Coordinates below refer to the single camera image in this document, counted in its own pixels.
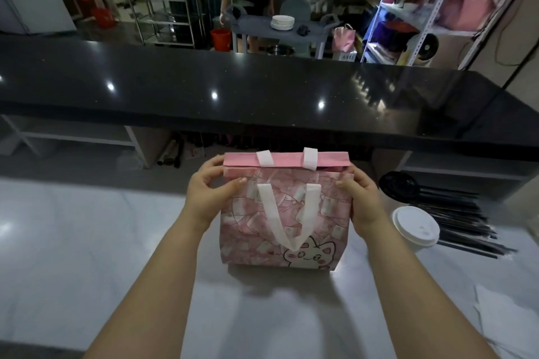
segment white metal shelf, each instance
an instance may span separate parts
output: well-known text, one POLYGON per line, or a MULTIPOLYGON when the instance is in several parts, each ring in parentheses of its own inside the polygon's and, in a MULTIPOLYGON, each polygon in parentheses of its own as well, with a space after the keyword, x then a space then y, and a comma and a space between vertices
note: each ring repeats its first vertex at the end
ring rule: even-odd
POLYGON ((376 63, 395 65, 395 61, 390 60, 389 58, 385 57, 383 54, 380 53, 376 43, 367 43, 367 48, 372 53, 372 56, 374 56, 374 60, 376 63))
POLYGON ((524 181, 538 167, 534 162, 413 152, 401 171, 524 181))
MULTIPOLYGON (((425 26, 425 23, 428 20, 428 15, 421 16, 412 11, 415 8, 415 5, 409 6, 407 8, 400 8, 400 7, 397 7, 396 4, 390 4, 390 3, 380 3, 380 5, 384 9, 389 11, 390 13, 393 13, 399 19, 407 22, 408 24, 411 24, 418 30, 421 30, 425 26)), ((429 33, 433 33, 437 35, 447 35, 447 36, 472 37, 475 33, 477 33, 477 31, 450 30, 450 29, 446 29, 445 27, 441 27, 434 24, 431 26, 429 33)))
MULTIPOLYGON (((397 16, 399 19, 414 26, 419 31, 419 37, 418 37, 417 43, 414 46, 414 49, 411 52, 411 54, 409 54, 406 65, 410 66, 414 64, 415 58, 419 54, 419 51, 421 49, 421 46, 423 45, 423 42, 425 41, 426 36, 429 33, 431 33, 435 35, 445 35, 445 36, 473 37, 472 46, 468 49, 466 56, 458 65, 459 70, 466 68, 470 60, 475 56, 475 53, 477 49, 479 48, 480 44, 482 43, 483 38, 488 33, 489 29, 491 29, 491 27, 494 25, 499 15, 505 9, 505 6, 507 5, 506 4, 507 0, 499 0, 498 5, 495 9, 495 12, 492 14, 492 16, 488 20, 486 20, 486 24, 483 26, 483 28, 477 29, 476 31, 455 31, 455 30, 446 29, 446 28, 436 25, 435 20, 438 16, 438 11, 443 1, 444 0, 435 0, 432 5, 432 9, 425 12, 419 12, 419 13, 414 12, 409 8, 398 8, 394 4, 380 3, 378 10, 376 12, 376 15, 374 15, 373 23, 369 27, 369 31, 367 32, 367 35, 366 35, 367 44, 372 43, 373 41, 376 41, 376 40, 371 40, 371 38, 373 36, 374 29, 376 29, 380 21, 380 11, 384 9, 392 13, 393 15, 397 16)), ((363 56, 361 57, 362 62, 367 60, 365 57, 365 54, 367 53, 367 51, 370 51, 369 48, 366 48, 364 50, 363 56)))
POLYGON ((20 133, 28 138, 133 146, 123 125, 35 119, 22 128, 20 133))

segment hand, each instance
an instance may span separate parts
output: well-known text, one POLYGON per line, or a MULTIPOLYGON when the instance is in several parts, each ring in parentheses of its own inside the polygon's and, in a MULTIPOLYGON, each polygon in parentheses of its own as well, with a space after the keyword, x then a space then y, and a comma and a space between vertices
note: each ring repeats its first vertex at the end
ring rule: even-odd
POLYGON ((200 234, 207 230, 225 203, 247 182, 247 178, 238 178, 212 189, 212 181, 223 176, 225 168, 221 165, 224 159, 224 155, 217 155, 206 161, 198 172, 192 175, 187 186, 185 206, 178 219, 182 220, 181 224, 189 225, 200 234))
POLYGON ((353 173, 354 179, 337 181, 336 185, 352 195, 352 223, 356 232, 365 237, 373 226, 389 220, 373 180, 353 165, 346 172, 353 173))

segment gray cart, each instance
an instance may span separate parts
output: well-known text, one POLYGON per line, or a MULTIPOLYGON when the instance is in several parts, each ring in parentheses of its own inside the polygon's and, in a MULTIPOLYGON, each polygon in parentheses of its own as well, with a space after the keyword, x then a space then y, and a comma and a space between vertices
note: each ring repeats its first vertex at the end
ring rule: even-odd
MULTIPOLYGON (((238 52, 237 35, 241 34, 246 36, 277 38, 285 43, 288 42, 291 44, 315 42, 316 59, 322 58, 329 32, 340 23, 339 18, 336 15, 327 14, 323 16, 319 22, 296 20, 292 30, 275 30, 271 27, 271 17, 248 15, 242 6, 237 4, 231 4, 226 8, 225 18, 231 24, 234 52, 238 52), (232 14, 232 10, 235 7, 238 8, 240 12, 239 18, 235 18, 232 14), (298 34, 298 28, 302 24, 306 25, 310 30, 306 36, 300 36, 298 34)), ((243 51, 247 51, 247 37, 242 37, 241 42, 243 44, 243 51)))

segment cat print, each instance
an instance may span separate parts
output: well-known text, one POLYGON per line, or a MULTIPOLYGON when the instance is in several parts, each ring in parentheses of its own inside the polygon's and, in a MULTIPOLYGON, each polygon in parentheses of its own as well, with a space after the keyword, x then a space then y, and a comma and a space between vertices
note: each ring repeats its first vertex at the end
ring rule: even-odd
POLYGON ((335 243, 329 241, 316 245, 313 237, 307 238, 298 251, 287 249, 283 257, 289 262, 289 267, 295 268, 328 268, 333 261, 335 243))

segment white bag handle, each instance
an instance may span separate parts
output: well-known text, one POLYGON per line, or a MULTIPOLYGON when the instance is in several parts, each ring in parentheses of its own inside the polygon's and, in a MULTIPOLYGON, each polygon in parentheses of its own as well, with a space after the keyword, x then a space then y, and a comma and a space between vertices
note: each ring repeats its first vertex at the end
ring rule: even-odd
MULTIPOLYGON (((274 168, 273 156, 270 151, 257 152, 258 163, 262 168, 274 168)), ((318 149, 303 148, 303 167, 312 171, 316 170, 318 165, 318 149)))
POLYGON ((305 206, 303 207, 303 216, 301 217, 301 233, 299 236, 292 238, 288 237, 282 228, 279 209, 277 209, 277 202, 275 201, 271 184, 259 183, 257 187, 260 193, 260 200, 262 200, 264 207, 264 213, 266 213, 266 220, 275 239, 284 247, 292 251, 298 251, 305 240, 314 232, 322 186, 318 183, 307 183, 305 206))

